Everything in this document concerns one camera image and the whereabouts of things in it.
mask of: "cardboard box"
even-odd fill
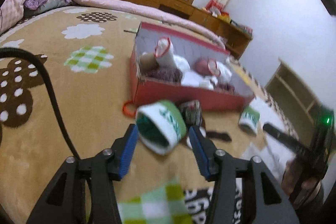
[[[227,91],[213,91],[202,88],[181,86],[142,75],[138,57],[144,52],[154,52],[160,37],[169,37],[174,45],[174,54],[186,58],[193,69],[200,58],[212,58],[225,63],[230,54],[215,45],[197,39],[185,33],[142,22],[135,38],[131,56],[131,89],[135,105],[146,105],[167,99],[174,103],[199,100],[202,110],[242,110],[248,105],[254,94],[250,87],[234,72],[230,84],[235,87],[235,94]]]

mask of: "wooden bookshelf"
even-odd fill
[[[266,90],[293,124],[300,141],[309,147],[321,102],[285,62],[279,61],[280,66],[267,83]]]

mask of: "pink blanket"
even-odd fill
[[[121,1],[121,0],[73,0],[73,1],[75,1],[77,4],[82,5],[82,6],[124,11],[128,13],[138,14],[138,15],[142,15],[142,16],[149,17],[152,19],[160,20],[160,21],[165,21],[171,24],[175,24],[175,25],[184,27],[186,29],[195,31],[199,34],[202,34],[205,37],[212,40],[213,42],[215,42],[218,46],[225,49],[225,46],[221,40],[221,37],[217,36],[216,34],[208,30],[207,28],[201,25],[198,25],[194,22],[191,22],[189,20],[182,19],[176,15],[163,12],[156,8],[137,5],[131,2]]]

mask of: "green checkered flower pattern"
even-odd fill
[[[129,202],[118,203],[118,208],[123,224],[192,224],[176,180]]]
[[[99,69],[109,68],[109,60],[114,56],[109,54],[104,47],[83,47],[71,53],[70,58],[64,63],[74,72],[97,73]]]

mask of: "brown polka dot flower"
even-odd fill
[[[108,12],[91,12],[83,13],[77,18],[83,22],[106,23],[107,21],[116,21],[118,17]]]
[[[45,63],[48,56],[39,54],[36,57]],[[0,69],[0,123],[12,128],[26,123],[33,110],[29,88],[43,83],[36,67],[26,60],[15,58],[7,68]]]

